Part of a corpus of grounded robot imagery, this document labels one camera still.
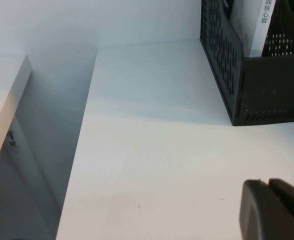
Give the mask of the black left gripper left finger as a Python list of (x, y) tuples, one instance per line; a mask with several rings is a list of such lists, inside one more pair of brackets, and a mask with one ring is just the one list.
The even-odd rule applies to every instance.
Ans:
[(261, 180), (243, 183), (239, 225), (243, 240), (294, 240), (294, 216)]

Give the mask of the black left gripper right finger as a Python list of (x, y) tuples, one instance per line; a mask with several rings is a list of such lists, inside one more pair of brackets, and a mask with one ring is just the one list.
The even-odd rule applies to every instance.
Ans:
[(294, 216), (294, 186), (280, 178), (271, 178), (268, 185), (287, 210)]

